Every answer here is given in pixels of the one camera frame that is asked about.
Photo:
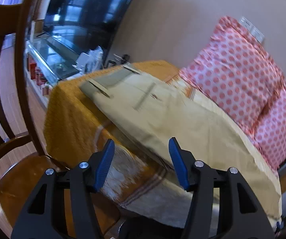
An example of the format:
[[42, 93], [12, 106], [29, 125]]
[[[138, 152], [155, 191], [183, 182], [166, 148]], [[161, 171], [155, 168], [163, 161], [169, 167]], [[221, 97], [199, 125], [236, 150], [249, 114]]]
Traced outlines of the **lower pink polka dot pillow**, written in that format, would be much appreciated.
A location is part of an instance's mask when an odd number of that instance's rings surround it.
[[277, 170], [286, 159], [286, 89], [282, 88], [263, 109], [254, 130], [254, 142], [270, 165]]

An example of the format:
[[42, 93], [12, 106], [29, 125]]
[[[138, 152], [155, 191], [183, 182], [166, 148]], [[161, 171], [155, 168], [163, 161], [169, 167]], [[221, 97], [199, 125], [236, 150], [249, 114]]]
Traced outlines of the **pink polka dot pillow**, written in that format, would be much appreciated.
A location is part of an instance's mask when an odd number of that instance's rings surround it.
[[230, 16], [219, 19], [208, 45], [179, 75], [223, 109], [247, 134], [285, 76], [263, 46]]
[[286, 159], [286, 89], [282, 88], [263, 109], [254, 130], [254, 142], [270, 165], [277, 170]]

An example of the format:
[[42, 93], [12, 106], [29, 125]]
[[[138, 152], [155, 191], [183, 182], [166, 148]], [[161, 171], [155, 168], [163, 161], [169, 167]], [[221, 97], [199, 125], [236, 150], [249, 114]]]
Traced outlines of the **upper pink polka dot pillow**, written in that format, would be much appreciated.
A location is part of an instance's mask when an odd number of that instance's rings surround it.
[[219, 19], [208, 45], [179, 75], [223, 109], [247, 134], [285, 76], [263, 46], [230, 16]]

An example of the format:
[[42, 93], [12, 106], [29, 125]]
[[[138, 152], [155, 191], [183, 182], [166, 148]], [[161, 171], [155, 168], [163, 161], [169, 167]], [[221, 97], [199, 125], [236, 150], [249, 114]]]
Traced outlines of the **yellow floral bedsheet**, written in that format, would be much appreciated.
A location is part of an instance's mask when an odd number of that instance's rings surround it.
[[[182, 80], [178, 68], [166, 61], [145, 61], [131, 66], [178, 88], [191, 100], [201, 93]], [[112, 69], [96, 71], [60, 81], [53, 88], [44, 124], [47, 152], [73, 168], [101, 150], [108, 139], [114, 140], [115, 155], [102, 194], [120, 208], [182, 228], [192, 194], [179, 185], [173, 165], [158, 162], [138, 148], [80, 90], [87, 77], [112, 72]]]

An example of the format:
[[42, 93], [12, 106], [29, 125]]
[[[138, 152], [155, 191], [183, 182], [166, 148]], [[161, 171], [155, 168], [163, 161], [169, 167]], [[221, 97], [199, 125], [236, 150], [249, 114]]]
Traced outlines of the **black flat screen television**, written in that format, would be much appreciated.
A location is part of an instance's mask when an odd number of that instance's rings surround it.
[[108, 56], [132, 0], [50, 0], [43, 29], [77, 54], [103, 50]]

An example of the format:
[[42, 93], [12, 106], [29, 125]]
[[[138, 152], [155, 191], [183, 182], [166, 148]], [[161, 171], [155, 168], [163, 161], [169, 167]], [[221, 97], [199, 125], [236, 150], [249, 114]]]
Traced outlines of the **glass top tv cabinet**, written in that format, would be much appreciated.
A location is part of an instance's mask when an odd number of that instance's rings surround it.
[[26, 41], [26, 77], [43, 108], [60, 81], [81, 77], [75, 67], [78, 55], [52, 37], [39, 36]]

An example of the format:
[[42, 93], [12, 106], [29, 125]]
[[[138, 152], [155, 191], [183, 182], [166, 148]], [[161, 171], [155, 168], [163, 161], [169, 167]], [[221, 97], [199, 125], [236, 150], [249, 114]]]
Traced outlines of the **beige khaki pants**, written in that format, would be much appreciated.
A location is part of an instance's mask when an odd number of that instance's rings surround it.
[[236, 167], [275, 225], [281, 216], [279, 179], [241, 128], [201, 93], [189, 99], [178, 88], [123, 66], [87, 77], [80, 90], [138, 148], [171, 167], [170, 138], [210, 167]]

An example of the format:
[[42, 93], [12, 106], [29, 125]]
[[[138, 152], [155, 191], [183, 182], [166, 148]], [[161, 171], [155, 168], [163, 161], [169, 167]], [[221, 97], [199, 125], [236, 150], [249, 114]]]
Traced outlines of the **dark wooden chair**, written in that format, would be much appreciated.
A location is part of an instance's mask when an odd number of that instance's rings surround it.
[[9, 238], [42, 174], [65, 170], [46, 154], [28, 104], [24, 37], [33, 3], [0, 5], [0, 238]]

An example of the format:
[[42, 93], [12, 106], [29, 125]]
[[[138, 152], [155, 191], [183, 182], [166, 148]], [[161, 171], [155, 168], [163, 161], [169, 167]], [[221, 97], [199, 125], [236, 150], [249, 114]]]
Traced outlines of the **white wall switch plate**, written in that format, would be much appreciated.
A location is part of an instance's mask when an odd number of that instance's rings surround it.
[[245, 27], [260, 44], [264, 42], [265, 36], [247, 18], [240, 18], [239, 23]]

